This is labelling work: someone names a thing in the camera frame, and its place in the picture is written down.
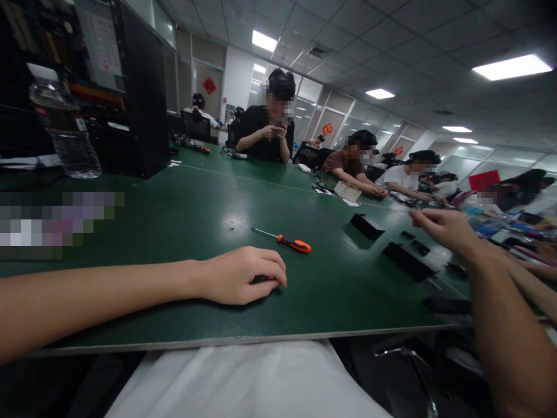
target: hand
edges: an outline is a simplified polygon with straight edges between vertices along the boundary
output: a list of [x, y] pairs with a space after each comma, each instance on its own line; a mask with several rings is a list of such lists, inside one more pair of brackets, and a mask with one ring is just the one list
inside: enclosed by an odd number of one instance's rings
[[[243, 247], [197, 261], [193, 296], [227, 305], [245, 305], [267, 297], [278, 285], [286, 288], [286, 265], [276, 251]], [[266, 282], [251, 284], [255, 276]]]
[[443, 247], [459, 255], [470, 255], [482, 250], [479, 238], [460, 212], [441, 209], [424, 209], [421, 212], [411, 210], [410, 217], [414, 220], [414, 226], [422, 228]]

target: red decoration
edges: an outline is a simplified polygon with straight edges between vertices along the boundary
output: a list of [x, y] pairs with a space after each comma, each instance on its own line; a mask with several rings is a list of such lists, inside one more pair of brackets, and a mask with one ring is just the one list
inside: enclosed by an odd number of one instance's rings
[[213, 83], [213, 80], [211, 80], [210, 77], [208, 77], [203, 82], [203, 87], [205, 87], [205, 90], [207, 91], [208, 95], [211, 95], [211, 93], [216, 90], [216, 85], [215, 85], [215, 83]]
[[331, 132], [332, 132], [332, 125], [331, 124], [327, 124], [323, 127], [323, 135], [324, 136], [327, 136]]

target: white wall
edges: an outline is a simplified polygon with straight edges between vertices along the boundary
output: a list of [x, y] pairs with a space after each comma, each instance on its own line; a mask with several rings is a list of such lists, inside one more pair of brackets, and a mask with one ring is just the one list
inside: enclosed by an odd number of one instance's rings
[[[225, 79], [222, 96], [226, 98], [220, 109], [220, 120], [225, 120], [226, 104], [248, 108], [251, 75], [254, 70], [255, 57], [231, 45], [226, 47]], [[227, 132], [219, 133], [219, 142], [223, 143], [228, 137]]]
[[429, 129], [426, 129], [425, 132], [422, 134], [422, 136], [420, 136], [419, 139], [416, 142], [414, 142], [414, 145], [412, 145], [412, 147], [408, 150], [408, 152], [406, 153], [406, 155], [404, 155], [404, 158], [402, 159], [406, 160], [408, 155], [412, 152], [429, 149], [429, 146], [433, 142], [435, 142], [436, 139], [437, 139], [437, 134], [430, 131]]

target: white t-shirt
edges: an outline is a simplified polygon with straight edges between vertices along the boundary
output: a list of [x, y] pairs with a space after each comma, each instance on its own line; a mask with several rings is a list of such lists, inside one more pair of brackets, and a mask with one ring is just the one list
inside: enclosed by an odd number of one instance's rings
[[150, 352], [106, 414], [129, 417], [392, 418], [328, 340]]
[[[186, 111], [188, 113], [193, 113], [193, 109], [191, 107], [185, 108], [184, 111]], [[199, 110], [199, 113], [201, 113], [201, 116], [206, 117], [207, 119], [209, 119], [209, 122], [211, 123], [211, 128], [216, 129], [216, 127], [220, 127], [219, 123], [210, 114], [205, 113], [202, 110]]]
[[418, 175], [408, 175], [404, 172], [404, 168], [404, 164], [391, 167], [385, 171], [381, 177], [379, 177], [375, 184], [379, 187], [387, 189], [388, 183], [398, 183], [409, 190], [418, 190]]
[[435, 194], [438, 194], [439, 196], [443, 196], [443, 197], [450, 196], [451, 194], [457, 191], [457, 183], [454, 181], [441, 182], [435, 185], [435, 187], [439, 189], [435, 191]]

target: water bottle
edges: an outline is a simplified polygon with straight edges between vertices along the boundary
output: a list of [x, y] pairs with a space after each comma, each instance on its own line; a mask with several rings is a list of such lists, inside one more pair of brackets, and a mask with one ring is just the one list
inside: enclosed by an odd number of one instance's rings
[[54, 70], [29, 63], [27, 66], [36, 80], [29, 87], [29, 98], [52, 138], [64, 171], [79, 179], [100, 176], [99, 159], [74, 98], [64, 89]]

